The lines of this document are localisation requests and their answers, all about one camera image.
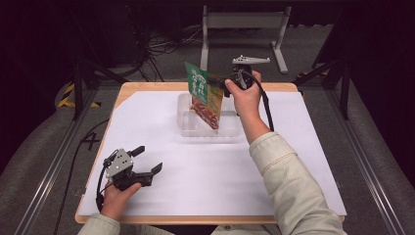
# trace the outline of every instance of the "small robot arm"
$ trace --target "small robot arm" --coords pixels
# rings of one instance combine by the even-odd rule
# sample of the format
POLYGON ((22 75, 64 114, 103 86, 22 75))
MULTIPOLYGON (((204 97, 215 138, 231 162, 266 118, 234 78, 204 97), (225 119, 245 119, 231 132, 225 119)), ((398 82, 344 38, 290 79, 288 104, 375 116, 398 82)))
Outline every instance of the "small robot arm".
POLYGON ((162 169, 162 163, 152 168, 150 172, 135 173, 132 171, 136 157, 145 151, 144 146, 140 146, 133 151, 125 152, 123 149, 115 150, 108 158, 104 160, 104 167, 101 171, 97 187, 96 203, 98 210, 101 211, 104 203, 104 196, 100 191, 104 171, 107 171, 106 177, 115 186, 115 188, 124 191, 135 183, 140 183, 142 187, 152 186, 153 177, 162 169))

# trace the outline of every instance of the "chip bag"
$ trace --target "chip bag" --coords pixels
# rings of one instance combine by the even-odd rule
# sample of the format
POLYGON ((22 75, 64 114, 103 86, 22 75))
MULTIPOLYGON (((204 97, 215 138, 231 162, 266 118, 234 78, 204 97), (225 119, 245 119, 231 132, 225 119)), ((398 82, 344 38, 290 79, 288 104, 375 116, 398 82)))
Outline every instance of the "chip bag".
POLYGON ((189 92, 192 95, 192 107, 212 129, 219 128, 223 88, 218 85, 218 76, 185 63, 189 92))

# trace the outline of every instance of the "metal rod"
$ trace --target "metal rod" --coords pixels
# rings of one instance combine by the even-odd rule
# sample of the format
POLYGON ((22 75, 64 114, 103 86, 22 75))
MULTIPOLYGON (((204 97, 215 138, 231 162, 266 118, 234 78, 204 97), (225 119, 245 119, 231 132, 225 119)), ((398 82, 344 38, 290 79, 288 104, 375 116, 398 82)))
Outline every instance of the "metal rod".
POLYGON ((305 83, 306 81, 312 79, 314 76, 318 75, 319 73, 331 69, 338 61, 332 61, 327 64, 322 65, 321 67, 312 70, 311 72, 303 75, 302 77, 298 78, 297 80, 293 81, 293 84, 296 86, 300 86, 301 84, 305 83))
MULTIPOLYGON (((96 90, 89 90, 86 94, 85 103, 83 104, 84 107, 88 107, 88 104, 91 104, 93 101, 97 91, 96 90)), ((83 118, 85 117, 87 109, 83 109, 83 111, 79 114, 79 118, 77 120, 73 120, 72 124, 69 126, 69 130, 64 137, 64 141, 62 142, 57 154, 55 155, 54 160, 52 160, 48 171, 46 172, 43 179, 40 181, 39 186, 37 188, 36 193, 34 194, 30 205, 27 207, 27 210, 17 227, 15 234, 16 235, 24 235, 28 234, 31 227, 34 224, 37 216, 42 209, 49 192, 51 191, 53 184, 55 183, 58 174, 64 165, 67 150, 72 142, 72 139, 79 128, 80 124, 82 123, 83 118)))
POLYGON ((386 226, 388 227, 391 234, 405 234, 402 226, 400 225, 399 219, 394 213, 392 205, 389 202, 387 195, 385 194, 382 184, 379 182, 378 177, 375 174, 375 171, 373 170, 363 151, 363 148, 357 140, 357 137, 354 133, 354 130, 350 122, 344 119, 342 111, 339 109, 339 98, 336 96, 334 90, 326 90, 326 95, 328 96, 328 99, 336 112, 337 118, 341 122, 349 139, 349 142, 353 147, 357 165, 359 166, 360 171, 363 174, 366 184, 370 192, 372 193, 373 199, 375 200, 375 203, 378 206, 378 209, 382 215, 382 218, 385 221, 386 226))

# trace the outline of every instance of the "hand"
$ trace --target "hand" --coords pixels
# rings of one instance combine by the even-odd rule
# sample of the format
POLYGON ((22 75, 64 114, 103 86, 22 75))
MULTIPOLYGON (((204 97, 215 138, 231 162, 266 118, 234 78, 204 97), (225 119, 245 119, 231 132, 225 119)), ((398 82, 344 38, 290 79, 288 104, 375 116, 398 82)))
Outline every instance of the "hand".
MULTIPOLYGON (((253 76, 261 82, 259 72, 253 70, 253 76)), ((260 91, 256 83, 247 90, 241 90, 232 80, 226 79, 226 87, 232 93, 235 99, 235 109, 241 118, 258 118, 259 117, 259 101, 260 91)))
POLYGON ((129 198, 131 198, 131 196, 133 196, 140 188, 140 183, 133 184, 124 191, 119 191, 114 185, 109 186, 105 190, 101 214, 115 220, 120 220, 129 198))
MULTIPOLYGON (((253 76, 261 82, 259 72, 253 70, 253 76)), ((260 90, 256 83, 247 90, 241 90, 230 79, 226 79, 225 85, 234 97, 235 109, 241 118, 248 143, 251 144, 257 137, 270 132, 259 115, 260 90)))

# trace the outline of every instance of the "packaging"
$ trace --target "packaging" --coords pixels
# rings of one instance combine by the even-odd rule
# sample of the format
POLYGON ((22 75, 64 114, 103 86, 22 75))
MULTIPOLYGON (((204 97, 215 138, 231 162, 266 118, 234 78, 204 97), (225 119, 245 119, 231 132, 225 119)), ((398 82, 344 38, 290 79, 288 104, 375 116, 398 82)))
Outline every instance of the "packaging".
POLYGON ((190 93, 182 93, 178 96, 177 126, 181 136, 232 139, 242 133, 241 120, 235 111, 232 96, 223 99, 220 111, 219 129, 212 129, 196 114, 195 110, 192 109, 192 106, 192 95, 190 93))
POLYGON ((185 63, 192 109, 212 129, 219 128, 224 90, 218 85, 217 76, 185 63))

